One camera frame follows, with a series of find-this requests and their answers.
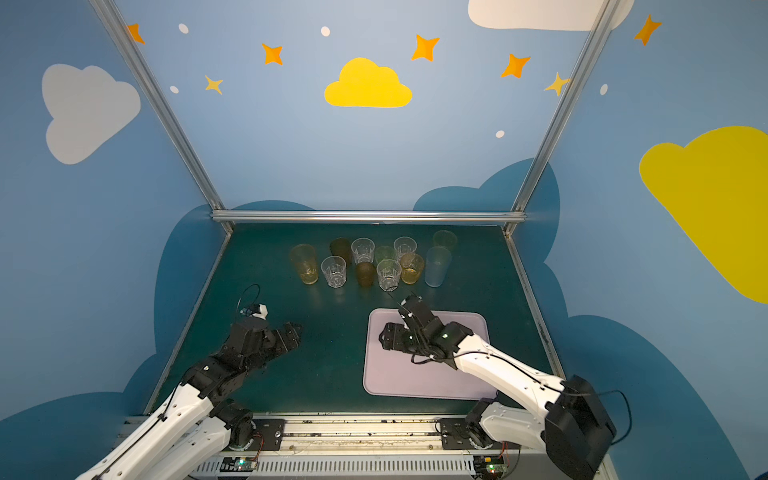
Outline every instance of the star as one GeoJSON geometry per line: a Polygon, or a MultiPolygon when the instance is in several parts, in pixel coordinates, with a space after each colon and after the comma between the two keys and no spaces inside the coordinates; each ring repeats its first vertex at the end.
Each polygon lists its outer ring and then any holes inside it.
{"type": "Polygon", "coordinates": [[[144,43],[144,39],[139,35],[139,24],[128,25],[128,31],[131,33],[131,37],[139,43],[144,43]]]}
{"type": "Polygon", "coordinates": [[[528,63],[528,60],[530,60],[531,57],[527,58],[517,58],[514,55],[509,55],[509,65],[507,65],[507,69],[504,70],[504,73],[502,73],[502,78],[507,77],[509,75],[514,75],[517,78],[520,78],[520,75],[523,74],[523,67],[526,63],[528,63]]]}
{"type": "Polygon", "coordinates": [[[266,58],[264,59],[265,65],[268,63],[276,63],[278,65],[283,64],[283,61],[280,60],[280,50],[283,50],[283,47],[270,48],[265,44],[261,44],[261,46],[264,47],[264,51],[266,52],[266,58]]]}
{"type": "Polygon", "coordinates": [[[437,42],[439,41],[439,38],[433,38],[432,40],[425,40],[424,38],[416,36],[416,51],[413,52],[413,58],[411,60],[416,60],[417,58],[426,58],[429,61],[432,61],[432,49],[437,45],[437,42]]]}
{"type": "Polygon", "coordinates": [[[221,90],[219,90],[219,84],[220,84],[220,83],[221,83],[223,80],[219,80],[219,81],[213,81],[213,80],[211,80],[210,78],[208,78],[208,75],[206,75],[206,76],[205,76],[205,79],[206,79],[206,80],[208,80],[208,86],[207,86],[207,87],[205,87],[205,89],[206,89],[206,90],[215,90],[215,91],[219,92],[219,95],[221,95],[221,94],[222,94],[222,93],[221,93],[221,90]]]}
{"type": "Polygon", "coordinates": [[[650,36],[654,33],[654,31],[661,26],[661,22],[654,22],[650,19],[650,15],[648,15],[648,20],[645,21],[645,25],[643,25],[643,29],[640,30],[640,32],[635,35],[635,40],[642,40],[643,45],[648,45],[648,39],[650,36]]]}
{"type": "Polygon", "coordinates": [[[555,76],[554,83],[552,85],[546,87],[544,89],[544,91],[554,90],[554,91],[556,91],[558,93],[558,97],[559,97],[560,96],[560,91],[562,90],[563,85],[567,84],[569,81],[571,81],[571,79],[570,78],[566,78],[565,80],[563,80],[562,78],[560,78],[560,72],[557,72],[556,74],[554,74],[554,76],[555,76]]]}

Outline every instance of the green tabletop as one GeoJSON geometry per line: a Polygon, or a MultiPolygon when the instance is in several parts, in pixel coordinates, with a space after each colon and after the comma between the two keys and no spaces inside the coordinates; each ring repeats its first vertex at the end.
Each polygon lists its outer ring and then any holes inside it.
{"type": "MultiPolygon", "coordinates": [[[[425,256],[432,246],[432,235],[442,228],[412,224],[237,225],[156,405],[170,394],[184,371],[227,339],[240,294],[249,284],[259,283],[258,301],[267,305],[270,325],[276,328],[290,321],[303,325],[304,331],[298,349],[275,359],[263,372],[252,374],[233,395],[243,406],[254,412],[468,412],[474,402],[366,392],[362,373],[368,315],[376,308],[396,308],[395,301],[378,284],[361,288],[354,272],[348,273],[346,284],[338,289],[329,287],[322,273],[314,285],[304,285],[288,258],[291,248],[299,243],[315,247],[319,264],[330,255],[329,243],[337,237],[350,241],[368,237],[376,245],[392,245],[402,236],[416,240],[418,253],[425,256]]],[[[488,324],[493,346],[536,369],[551,372],[501,229],[449,229],[458,237],[458,247],[442,286],[431,288],[422,276],[415,285],[401,282],[392,295],[401,300],[413,291],[432,310],[479,313],[488,324]]]]}

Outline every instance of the glass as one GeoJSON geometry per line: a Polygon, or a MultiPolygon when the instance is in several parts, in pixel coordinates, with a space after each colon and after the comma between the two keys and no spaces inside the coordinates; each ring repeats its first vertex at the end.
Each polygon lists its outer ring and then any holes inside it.
{"type": "Polygon", "coordinates": [[[432,243],[435,247],[445,247],[448,250],[453,251],[458,245],[458,238],[450,230],[438,230],[435,235],[432,236],[432,243]]]}
{"type": "Polygon", "coordinates": [[[453,255],[445,247],[432,247],[427,252],[427,267],[424,281],[429,286],[441,286],[451,264],[453,255]]]}
{"type": "Polygon", "coordinates": [[[339,288],[346,282],[346,262],[342,257],[333,255],[326,258],[320,264],[323,275],[326,276],[328,286],[339,288]]]}
{"type": "Polygon", "coordinates": [[[317,271],[317,257],[315,257],[315,247],[302,243],[296,245],[290,251],[290,261],[293,268],[299,274],[299,278],[306,285],[312,285],[317,281],[319,273],[317,271]]]}
{"type": "Polygon", "coordinates": [[[379,286],[382,290],[389,292],[397,288],[402,272],[399,263],[390,259],[382,260],[376,267],[376,272],[379,274],[379,286]]]}
{"type": "Polygon", "coordinates": [[[377,247],[373,252],[373,259],[375,260],[374,263],[376,265],[378,265],[382,260],[397,260],[395,247],[390,247],[389,245],[381,245],[377,247]]]}
{"type": "Polygon", "coordinates": [[[335,239],[330,244],[331,255],[342,257],[347,265],[352,265],[352,247],[349,240],[343,237],[335,239]]]}
{"type": "Polygon", "coordinates": [[[416,252],[416,240],[411,237],[400,237],[395,240],[395,253],[397,260],[406,253],[416,252]]]}
{"type": "Polygon", "coordinates": [[[355,276],[360,286],[368,287],[376,280],[376,267],[370,262],[358,263],[355,267],[355,276]]]}
{"type": "Polygon", "coordinates": [[[359,238],[352,242],[352,255],[355,257],[355,263],[373,263],[373,249],[375,247],[373,240],[369,238],[359,238]]]}
{"type": "Polygon", "coordinates": [[[417,253],[406,253],[400,257],[400,266],[402,267],[402,281],[413,285],[419,281],[419,277],[424,271],[424,259],[417,253]]]}

